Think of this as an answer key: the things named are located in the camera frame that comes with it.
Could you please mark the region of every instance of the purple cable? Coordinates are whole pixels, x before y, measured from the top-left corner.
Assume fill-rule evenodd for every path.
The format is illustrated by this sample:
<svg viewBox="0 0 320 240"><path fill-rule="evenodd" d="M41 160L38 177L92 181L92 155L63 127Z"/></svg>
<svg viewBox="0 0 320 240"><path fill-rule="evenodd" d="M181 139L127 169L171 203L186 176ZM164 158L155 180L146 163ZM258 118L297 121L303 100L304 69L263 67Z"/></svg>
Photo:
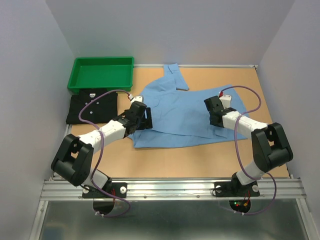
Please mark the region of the purple cable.
<svg viewBox="0 0 320 240"><path fill-rule="evenodd" d="M98 125L96 125L95 123L93 123L93 122L91 122L91 121L89 121L89 120L83 119L83 118L81 117L81 115L82 115L82 113L84 112L84 110L86 110L87 107L89 107L92 103L94 103L94 102L97 101L98 99L103 98L104 96L106 96L106 95L108 95L108 94L110 94L110 93L113 93L113 92L124 92L124 93L128 94L128 96L130 95L129 92L127 92L127 91L125 91L125 90L122 90L122 89L115 89L115 90L107 91L107 92L105 92L104 94L98 96L97 98L91 100L87 105L85 105L85 106L81 109L81 111L79 112L79 115L78 115L79 120L80 120L81 122L86 123L86 124L90 124L90 125L94 126L94 127L99 131L100 136L101 136L101 150L100 150L100 155L99 155L99 158L98 158L98 162L96 163L96 165L95 165L95 167L94 167L94 169L93 169L93 172L92 172L92 174L91 174L91 178L90 178L92 184L95 186L96 189L98 189L98 190L99 190L101 193L103 193L104 195L107 195L107 196L109 196L110 198L113 198L113 199L118 199L118 200L123 201L123 202L125 202L125 203L128 204L127 210L125 210L124 212L122 212L122 213L120 213L120 214L117 214L117 215L108 216L108 215L104 215L104 214L101 214L101 213L99 213L99 212L96 212L97 215L99 215L99 216L101 216L101 217L104 217L104 218L119 217L119 216L121 216L121 215L126 214L126 213L131 209L131 204L130 204L129 201L127 201L127 200L124 199L124 198L121 198L121 197L118 197L118 196L114 196L114 195L112 195L112 194L110 194L110 193L102 190L102 189L95 183L95 181L94 181L94 175L95 175L96 170L98 169L98 166L99 166L99 164L100 164L100 162L101 162L101 159L102 159L102 156L103 156L103 154L104 154L105 138L104 138L104 134L100 131L100 127L99 127Z"/></svg>
<svg viewBox="0 0 320 240"><path fill-rule="evenodd" d="M258 106L257 106L255 109L252 109L252 110L245 111L245 112L241 113L241 115L239 115L239 116L237 117L237 119L236 119L236 121L235 121L235 125L234 125L234 146L235 146L236 157L237 157L237 159L238 159L239 165L240 165L241 170L243 171L243 173L244 173L248 178L256 181L256 180L259 180L259 178L254 178L254 177L250 176L250 175L246 172L246 170L245 170L245 168L244 168L244 166L243 166L243 164L242 164L242 162L241 162L240 153L239 153L239 147L238 147L237 130L238 130L238 125L239 125L239 120L240 120L240 118L243 116L243 114L249 114L249 113L252 113L252 112L257 111L257 110L261 107L262 101L261 101L261 97L259 96L259 94L258 94L255 90L253 90L252 88L247 87L247 86L242 86L242 85L229 86L229 87L226 87L226 88L222 89L221 92L223 93L225 90L233 89L233 88L243 88L243 89L247 89L247 90L253 92L253 93L257 96L257 98L258 98L258 100L259 100ZM264 209L262 209L262 210L260 210L260 211L251 212L251 213L244 213L244 215L256 215L256 214L263 213L264 211L268 210L268 209L270 208L270 206L274 203L274 201L275 201L275 199L276 199L276 195L277 195L277 183L276 183L275 178L274 178L269 172L267 172L266 174L268 174L268 175L272 178L273 183L274 183L274 194L273 194L273 198L272 198L271 202L268 204L268 206L266 206Z"/></svg>

